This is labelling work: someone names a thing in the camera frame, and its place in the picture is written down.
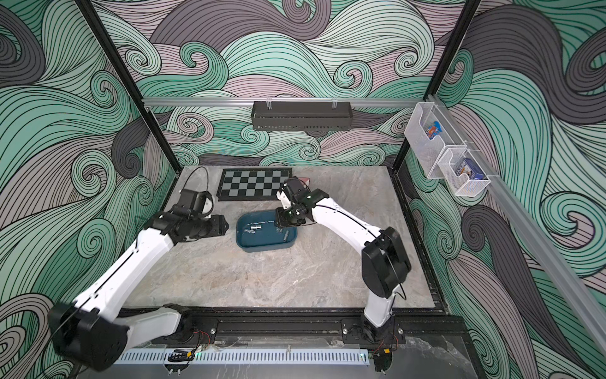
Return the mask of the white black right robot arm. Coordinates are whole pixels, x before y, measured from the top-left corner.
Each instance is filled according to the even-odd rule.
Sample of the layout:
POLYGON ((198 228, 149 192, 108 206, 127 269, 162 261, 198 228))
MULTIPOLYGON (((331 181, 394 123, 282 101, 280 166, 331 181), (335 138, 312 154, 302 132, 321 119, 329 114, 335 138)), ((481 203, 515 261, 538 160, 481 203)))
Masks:
POLYGON ((362 320, 371 332, 384 329, 392 319, 395 298, 405 295, 403 285, 412 270, 399 232, 359 219, 296 176, 280 185, 276 197, 282 205, 276 210, 277 227, 301 227, 310 221, 326 227, 360 254, 361 276, 369 289, 362 320))

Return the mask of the teal plastic storage box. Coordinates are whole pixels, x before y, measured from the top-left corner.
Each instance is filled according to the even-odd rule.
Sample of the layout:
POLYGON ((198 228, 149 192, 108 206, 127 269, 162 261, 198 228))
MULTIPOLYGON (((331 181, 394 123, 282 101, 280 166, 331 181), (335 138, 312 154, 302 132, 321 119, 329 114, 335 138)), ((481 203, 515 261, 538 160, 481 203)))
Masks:
POLYGON ((236 243, 246 253, 292 247, 298 238, 298 229, 288 227, 284 233, 279 233, 275 222, 275 211, 268 210, 244 214, 236 224, 236 243), (253 225, 261 225, 263 228, 252 232, 250 227, 253 225))

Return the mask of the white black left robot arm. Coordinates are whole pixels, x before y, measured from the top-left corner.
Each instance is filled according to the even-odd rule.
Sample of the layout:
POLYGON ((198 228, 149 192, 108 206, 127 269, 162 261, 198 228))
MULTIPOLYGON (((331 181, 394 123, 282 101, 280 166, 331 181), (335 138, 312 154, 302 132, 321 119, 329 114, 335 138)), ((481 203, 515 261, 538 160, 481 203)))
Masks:
POLYGON ((223 215, 193 211, 156 213, 124 254, 71 303, 59 303, 48 314, 50 342, 63 358, 103 371, 123 352, 152 340, 189 337, 189 309, 169 304, 130 317, 119 313, 130 294, 161 257, 179 243, 224 236, 229 224, 223 215))

